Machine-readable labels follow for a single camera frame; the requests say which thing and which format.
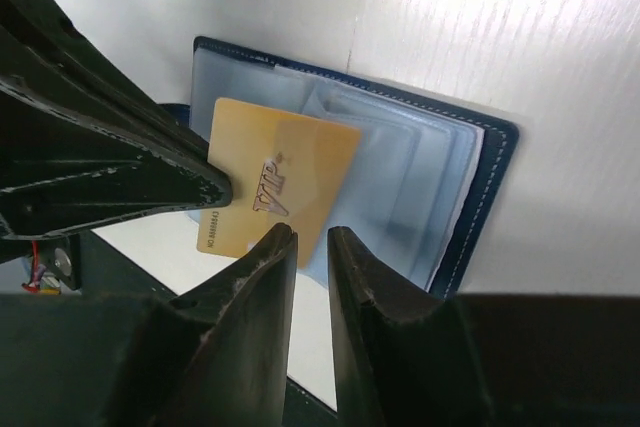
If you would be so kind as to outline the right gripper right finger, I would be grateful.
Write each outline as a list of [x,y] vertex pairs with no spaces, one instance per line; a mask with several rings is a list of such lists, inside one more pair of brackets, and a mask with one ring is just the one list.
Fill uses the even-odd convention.
[[635,297],[441,300],[346,227],[327,237],[342,426],[635,426]]

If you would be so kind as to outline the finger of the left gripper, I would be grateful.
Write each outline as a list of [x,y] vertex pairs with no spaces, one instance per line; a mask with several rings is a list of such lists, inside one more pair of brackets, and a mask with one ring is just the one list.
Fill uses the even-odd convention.
[[1,0],[1,258],[158,213],[224,207],[206,142],[104,57],[54,0]]

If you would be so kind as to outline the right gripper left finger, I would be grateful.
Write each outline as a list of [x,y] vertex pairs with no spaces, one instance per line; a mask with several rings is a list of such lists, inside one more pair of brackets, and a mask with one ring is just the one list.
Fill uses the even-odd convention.
[[277,426],[298,239],[277,224],[169,301],[5,295],[5,426]]

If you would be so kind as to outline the blue leather card holder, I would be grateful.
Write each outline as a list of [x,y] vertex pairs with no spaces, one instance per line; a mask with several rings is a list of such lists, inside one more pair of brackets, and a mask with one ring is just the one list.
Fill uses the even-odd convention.
[[377,257],[436,297],[458,290],[518,144],[514,123],[199,36],[182,119],[208,137],[221,97],[360,129],[327,226],[351,228]]

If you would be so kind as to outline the gold card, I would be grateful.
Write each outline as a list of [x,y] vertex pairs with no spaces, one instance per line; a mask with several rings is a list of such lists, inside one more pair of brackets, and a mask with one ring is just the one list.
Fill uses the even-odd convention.
[[361,139],[355,127],[231,98],[214,105],[208,161],[232,201],[201,212],[199,251],[240,258],[277,223],[298,235],[308,266]]

